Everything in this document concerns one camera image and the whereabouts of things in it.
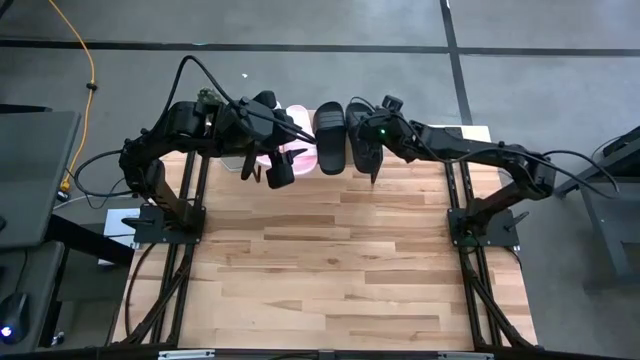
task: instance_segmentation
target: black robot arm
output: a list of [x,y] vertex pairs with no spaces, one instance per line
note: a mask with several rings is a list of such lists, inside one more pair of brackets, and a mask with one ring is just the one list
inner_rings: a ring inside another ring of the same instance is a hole
[[[172,151],[195,151],[202,156],[245,157],[241,178],[249,178],[258,155],[269,155],[272,167],[266,171],[269,186],[279,188],[294,181],[293,157],[300,152],[281,153],[279,147],[301,138],[315,141],[301,132],[283,110],[275,110],[273,92],[264,91],[254,99],[243,97],[224,103],[208,89],[196,102],[181,101],[162,114],[151,130],[142,129],[135,140],[125,140],[119,165],[131,190],[152,199],[164,213],[163,227],[197,230],[202,224],[201,209],[178,198],[165,181],[160,158]],[[148,219],[128,219],[140,226]]]
[[414,160],[467,161],[503,168],[513,182],[492,195],[471,201],[459,230],[476,237],[487,233],[492,217],[525,199],[541,200],[553,193],[555,170],[541,164],[549,159],[520,145],[489,143],[462,137],[459,128],[435,128],[416,121],[405,121],[402,101],[385,97],[382,107],[362,119],[359,138],[369,144],[385,146],[407,162]]

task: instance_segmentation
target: wooden table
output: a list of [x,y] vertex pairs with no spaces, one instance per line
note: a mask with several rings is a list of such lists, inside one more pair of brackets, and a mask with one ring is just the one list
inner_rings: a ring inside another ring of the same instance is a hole
[[[483,126],[463,127],[463,134],[489,140]],[[184,159],[164,159],[176,192]],[[495,168],[470,169],[476,196],[501,186]],[[197,167],[193,173],[192,188]],[[462,193],[460,199],[464,204]],[[205,206],[180,347],[472,349],[460,263],[445,225],[442,164],[406,164],[387,152],[373,187],[350,165],[337,176],[316,169],[270,190],[266,179],[241,181],[216,159]],[[136,279],[133,326],[158,296],[166,251],[157,246]],[[486,252],[496,301],[535,343],[516,260],[502,248]],[[488,340],[484,307],[479,311]],[[124,337],[123,313],[114,341]]]

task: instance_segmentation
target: metal bracket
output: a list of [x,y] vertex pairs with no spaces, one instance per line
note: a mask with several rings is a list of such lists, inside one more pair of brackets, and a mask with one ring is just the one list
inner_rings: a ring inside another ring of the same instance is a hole
[[158,354],[158,360],[213,359],[215,352],[215,349],[161,351]]
[[133,241],[141,244],[197,244],[204,228],[206,208],[193,209],[195,228],[192,231],[171,230],[166,228],[165,214],[157,206],[143,204],[140,207],[141,221],[136,226]]
[[487,233],[483,236],[473,236],[465,234],[460,229],[460,223],[466,216],[465,209],[449,209],[447,219],[449,221],[449,233],[451,242],[456,247],[476,247],[476,246],[518,246],[518,232],[516,231],[516,221],[511,210],[506,209],[497,213],[489,221]]

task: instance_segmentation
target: black cable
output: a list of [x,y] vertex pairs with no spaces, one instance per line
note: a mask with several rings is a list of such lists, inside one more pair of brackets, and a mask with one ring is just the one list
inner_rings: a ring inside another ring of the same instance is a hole
[[[600,195],[600,196],[602,196],[604,198],[607,198],[607,199],[615,199],[616,198],[615,196],[607,195],[607,194],[601,192],[600,190],[598,190],[595,187],[593,187],[591,184],[589,184],[586,181],[580,179],[578,176],[568,172],[565,169],[559,168],[556,165],[554,165],[554,164],[552,164],[552,163],[550,163],[548,161],[539,159],[539,158],[537,158],[537,157],[535,157],[533,155],[530,155],[530,154],[527,154],[527,153],[523,153],[523,152],[517,151],[517,150],[505,149],[505,148],[502,148],[502,149],[486,148],[486,149],[481,149],[481,150],[478,150],[478,151],[474,151],[474,152],[465,154],[465,155],[463,155],[463,156],[461,156],[461,157],[459,157],[457,159],[452,159],[452,160],[441,159],[440,157],[438,157],[438,155],[436,155],[433,152],[433,150],[431,150],[431,148],[429,146],[427,146],[427,144],[422,140],[422,138],[420,137],[418,132],[403,117],[399,116],[398,114],[393,114],[392,116],[396,116],[399,119],[403,120],[405,123],[407,123],[407,126],[409,127],[409,129],[411,130],[413,135],[415,136],[416,140],[418,140],[420,142],[420,145],[422,145],[422,147],[424,147],[425,150],[427,150],[429,152],[429,154],[436,161],[439,161],[439,162],[441,162],[443,164],[455,164],[455,163],[458,163],[458,162],[461,162],[461,161],[465,161],[466,159],[468,159],[468,158],[470,158],[472,156],[476,156],[478,154],[485,153],[485,152],[504,152],[504,153],[509,153],[509,154],[522,156],[522,157],[524,157],[524,158],[526,158],[526,159],[528,159],[530,161],[536,162],[536,163],[538,163],[540,165],[547,166],[547,167],[549,167],[549,168],[551,168],[551,169],[553,169],[553,170],[555,170],[557,172],[563,173],[563,174],[567,175],[568,177],[572,178],[573,180],[575,180],[576,182],[578,182],[580,185],[583,185],[587,189],[593,191],[594,193],[596,193],[596,194],[598,194],[598,195]],[[570,152],[570,150],[553,150],[553,151],[549,151],[549,152],[547,152],[545,154],[569,153],[569,152]],[[582,155],[582,154],[577,155],[577,154],[579,154],[579,153],[575,153],[573,155],[580,156],[583,159],[588,159],[585,155]],[[600,165],[596,164],[593,161],[590,161],[590,162],[594,165],[594,167],[596,167],[599,171],[601,171],[603,174],[605,174],[605,176],[607,176],[607,178],[609,179],[609,181],[613,185],[616,193],[618,193],[619,192],[618,183],[615,181],[615,179],[605,169],[603,169]]]
[[376,108],[375,106],[373,106],[373,105],[369,102],[369,100],[367,100],[367,99],[365,99],[365,98],[361,98],[360,96],[354,96],[354,97],[352,97],[352,98],[351,98],[351,100],[349,100],[349,104],[354,103],[354,101],[353,101],[353,100],[358,100],[358,101],[360,101],[361,103],[363,103],[363,104],[367,105],[371,110],[375,110],[375,108]]
[[[125,178],[122,178],[118,181],[116,181],[115,184],[113,184],[113,186],[111,187],[111,190],[109,190],[109,194],[113,194],[114,190],[116,189],[116,187],[118,186],[118,184],[120,184],[121,182],[123,182],[125,180]],[[113,196],[108,196],[105,197],[104,200],[102,200],[102,203],[98,206],[93,206],[93,204],[91,203],[91,200],[89,200],[89,195],[84,194],[84,197],[87,199],[87,203],[89,203],[89,207],[92,208],[93,210],[100,210],[104,207],[104,205],[107,203],[107,201],[109,201],[109,199],[111,199]]]
[[136,264],[136,267],[133,269],[133,274],[131,274],[131,281],[129,281],[129,287],[127,288],[127,295],[124,298],[124,331],[127,334],[127,337],[131,335],[131,315],[129,314],[129,303],[131,302],[131,292],[133,290],[133,283],[136,281],[136,277],[138,276],[138,272],[140,271],[140,267],[142,263],[147,258],[151,250],[156,246],[156,244],[151,244],[149,247],[142,253],[140,256],[140,260]]
[[593,152],[591,153],[591,160],[593,160],[593,158],[596,156],[596,153],[598,152],[598,150],[602,149],[603,147],[611,144],[612,142],[620,139],[622,137],[622,135],[618,135],[616,137],[613,137],[605,142],[603,142],[600,146],[598,146],[595,150],[593,150]]
[[[69,174],[69,176],[73,179],[73,181],[74,181],[74,182],[76,182],[76,177],[75,177],[75,175],[73,175],[73,174],[71,173],[71,171],[69,170],[69,168],[64,168],[64,170]],[[113,184],[113,186],[111,187],[111,190],[109,191],[109,194],[113,194],[113,193],[114,193],[113,191],[114,191],[114,190],[115,190],[115,188],[118,186],[118,184],[120,184],[120,183],[121,183],[121,182],[123,182],[124,180],[125,180],[125,178],[122,178],[122,179],[120,179],[120,180],[116,181],[116,183],[115,183],[115,184]],[[102,208],[104,207],[104,205],[107,203],[107,201],[112,197],[112,196],[105,197],[105,199],[102,201],[102,203],[101,203],[99,206],[97,206],[97,207],[96,207],[96,206],[94,206],[94,205],[93,205],[93,203],[92,203],[92,202],[91,202],[91,200],[89,199],[89,195],[88,195],[88,194],[86,194],[86,193],[82,193],[82,194],[84,195],[85,199],[87,199],[87,203],[89,204],[89,207],[90,207],[90,208],[92,208],[92,209],[94,209],[94,210],[100,210],[100,209],[102,209]]]
[[259,117],[259,118],[264,119],[264,120],[271,121],[272,123],[275,123],[275,124],[278,124],[278,125],[282,126],[283,130],[287,134],[294,136],[298,140],[304,141],[304,142],[312,144],[312,145],[317,144],[316,139],[313,136],[307,134],[305,131],[303,131],[302,128],[300,126],[298,126],[298,125],[290,124],[290,123],[288,123],[286,121],[283,121],[283,120],[280,120],[280,119],[276,119],[276,118],[270,117],[270,116],[265,116],[265,115],[262,115],[260,113],[257,113],[255,111],[251,111],[251,110],[247,110],[247,114]]
[[567,155],[573,155],[573,156],[577,156],[581,159],[584,159],[586,161],[588,161],[593,167],[595,167],[596,169],[598,169],[599,171],[602,172],[602,174],[604,174],[604,176],[609,179],[609,182],[611,182],[611,184],[613,185],[614,189],[616,190],[616,193],[620,192],[620,188],[618,187],[618,183],[616,182],[616,180],[613,178],[613,176],[611,176],[611,174],[609,174],[608,171],[606,171],[602,166],[598,165],[597,162],[595,162],[593,159],[587,157],[586,155],[580,154],[579,152],[576,151],[572,151],[572,150],[551,150],[551,151],[547,151],[546,153],[542,154],[543,156],[548,156],[548,155],[552,155],[552,154],[567,154]]
[[20,283],[22,283],[22,275],[24,275],[24,269],[27,268],[27,262],[29,262],[29,251],[24,249],[24,261],[22,262],[22,268],[20,269],[20,275],[18,275],[18,281],[16,281],[16,288],[13,292],[18,292],[18,288],[20,287]]
[[91,196],[95,196],[95,197],[105,197],[105,198],[133,194],[133,191],[121,191],[121,192],[117,192],[117,193],[110,192],[110,193],[106,193],[106,194],[105,193],[96,193],[96,192],[89,191],[89,190],[85,189],[85,187],[82,186],[82,184],[80,183],[80,173],[82,173],[82,170],[84,170],[85,167],[87,167],[89,164],[91,164],[92,162],[94,162],[96,160],[102,159],[103,157],[116,155],[116,154],[120,154],[120,153],[122,153],[122,150],[111,150],[111,151],[103,152],[103,153],[98,154],[98,155],[92,157],[91,159],[85,161],[84,163],[82,163],[82,165],[78,166],[78,169],[76,169],[76,174],[74,176],[74,180],[76,182],[76,186],[78,187],[78,190],[82,191],[85,195],[91,195]]
[[513,248],[511,248],[511,246],[505,246],[504,247],[508,252],[512,253],[513,256],[516,257],[516,261],[518,262],[518,265],[520,266],[520,270],[522,270],[522,262],[520,261],[520,255],[518,255],[518,253],[513,250]]
[[[167,102],[164,105],[164,109],[162,110],[162,114],[160,115],[160,119],[162,119],[165,114],[169,111],[169,107],[171,106],[171,102],[173,101],[173,97],[176,93],[176,89],[178,88],[178,83],[180,82],[180,77],[182,76],[182,70],[184,69],[184,65],[187,63],[187,61],[193,61],[196,63],[196,65],[198,65],[198,67],[200,68],[200,70],[202,70],[202,72],[207,76],[207,78],[209,79],[209,81],[213,84],[213,86],[216,88],[216,90],[218,91],[218,93],[220,93],[220,95],[222,95],[222,97],[229,103],[229,105],[231,105],[232,107],[236,108],[236,109],[240,109],[240,105],[236,104],[236,102],[231,98],[231,96],[229,96],[229,94],[227,94],[224,89],[222,89],[222,86],[220,86],[220,84],[218,83],[218,81],[216,80],[216,78],[213,76],[213,74],[211,74],[211,72],[209,71],[209,69],[207,69],[207,67],[202,63],[202,61],[200,61],[200,59],[198,59],[197,57],[193,56],[193,55],[187,55],[185,57],[182,58],[182,60],[180,61],[180,65],[178,65],[178,71],[176,72],[176,76],[173,79],[173,84],[171,85],[171,91],[169,92],[169,97],[167,98]],[[286,133],[294,136],[296,139],[310,143],[310,144],[316,144],[316,140],[313,136],[307,134],[306,132],[302,131],[302,128],[295,125],[295,124],[290,124],[288,122],[282,121],[280,119],[276,119],[274,117],[270,117],[270,116],[265,116],[262,114],[258,114],[256,112],[253,112],[251,110],[247,110],[248,114],[251,114],[253,116],[257,116],[261,119],[264,120],[268,120],[271,121],[273,123],[276,123],[280,126],[282,126],[285,130]]]

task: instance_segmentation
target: metal frame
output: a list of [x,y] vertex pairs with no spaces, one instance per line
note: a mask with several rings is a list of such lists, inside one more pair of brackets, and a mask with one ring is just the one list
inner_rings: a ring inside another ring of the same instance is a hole
[[[615,176],[615,172],[617,169],[625,168],[629,164],[637,162],[637,159],[634,159],[632,155],[638,152],[640,152],[640,139],[636,139],[630,142],[622,149],[605,157],[600,162],[598,162],[598,165]],[[577,177],[582,180],[588,181],[589,179],[598,176],[599,174],[600,170],[598,170],[594,166],[590,166],[588,169],[578,174]],[[559,198],[564,198],[571,191],[578,190],[579,187],[580,185],[577,181],[569,179],[556,188],[555,194]]]
[[[186,166],[183,173],[180,197],[186,197],[188,193],[191,174],[193,172],[194,154],[187,156]],[[201,206],[203,201],[204,189],[209,169],[209,158],[203,157],[200,173],[198,175],[198,183],[196,187],[195,205]],[[463,188],[467,201],[473,198],[473,189],[471,186],[471,178],[469,168],[466,163],[461,164],[461,173],[463,178]],[[452,208],[459,208],[460,201],[458,199],[456,179],[453,166],[445,165],[445,176],[447,180],[448,194]],[[189,284],[189,274],[191,263],[195,252],[194,245],[185,245],[185,253],[181,264],[177,271],[173,273],[174,261],[176,258],[179,245],[169,245],[169,254],[165,263],[165,271],[162,279],[162,290],[159,294],[158,301],[150,309],[144,320],[136,327],[132,335],[119,343],[100,348],[85,348],[76,350],[58,350],[44,353],[32,353],[27,355],[17,355],[20,359],[172,359],[172,358],[195,358],[194,351],[187,351],[181,354],[178,349],[178,340],[180,338],[180,330],[182,316],[184,314],[184,306],[186,302],[186,293]],[[465,297],[467,300],[467,310],[469,313],[469,325],[471,327],[472,341],[474,346],[473,352],[438,352],[438,351],[343,351],[343,350],[308,350],[308,349],[203,349],[197,358],[213,358],[223,357],[229,359],[247,359],[253,360],[264,357],[285,358],[287,355],[295,357],[296,354],[316,355],[318,360],[362,360],[362,359],[378,359],[378,360],[493,360],[493,359],[584,359],[584,360],[604,360],[613,359],[609,357],[591,356],[583,354],[570,354],[562,352],[547,351],[540,347],[534,347],[522,339],[517,331],[509,324],[506,316],[500,311],[498,305],[493,301],[491,294],[491,283],[489,281],[488,267],[486,264],[486,256],[482,247],[476,250],[476,260],[478,262],[479,275],[475,273],[471,266],[469,254],[464,248],[458,248],[461,271],[463,277],[463,286]],[[162,332],[162,324],[164,320],[165,306],[171,295],[178,291],[176,298],[175,312],[171,323],[171,330],[166,341],[160,342],[160,334]],[[482,336],[480,329],[480,321],[478,309],[475,301],[475,294],[480,296],[484,305],[487,307],[489,314],[489,326],[491,330],[491,345],[487,344]],[[141,344],[146,334],[153,332],[150,338],[150,344]],[[512,343],[512,347],[502,346],[500,331],[503,331],[507,339]]]
[[[622,193],[627,193],[625,185],[620,184]],[[612,274],[606,277],[599,277],[593,280],[588,280],[583,283],[585,291],[596,292],[607,289],[614,289],[619,287],[637,286],[640,284],[640,272],[635,270],[629,263],[627,257],[627,251],[625,250],[625,244],[640,244],[640,240],[631,238],[620,238],[616,236],[615,232],[620,232],[620,223],[615,220],[618,218],[616,215],[622,215],[622,213],[631,214],[629,206],[637,208],[640,205],[640,199],[633,197],[627,193],[627,196],[623,196],[618,200],[609,199],[594,199],[591,191],[585,187],[580,187],[582,199],[584,201],[589,220],[591,221],[591,227],[593,229],[595,238],[600,240],[607,249],[607,254],[613,268]],[[605,206],[603,202],[610,202],[610,206]],[[617,214],[612,213],[612,209],[617,209]]]

